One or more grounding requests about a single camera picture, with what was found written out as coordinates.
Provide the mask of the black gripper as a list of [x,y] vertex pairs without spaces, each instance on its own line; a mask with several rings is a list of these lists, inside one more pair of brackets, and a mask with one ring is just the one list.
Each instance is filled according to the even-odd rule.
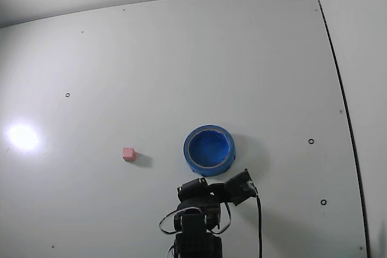
[[233,203],[225,183],[208,184],[205,178],[198,178],[177,189],[179,207],[219,207],[222,203]]

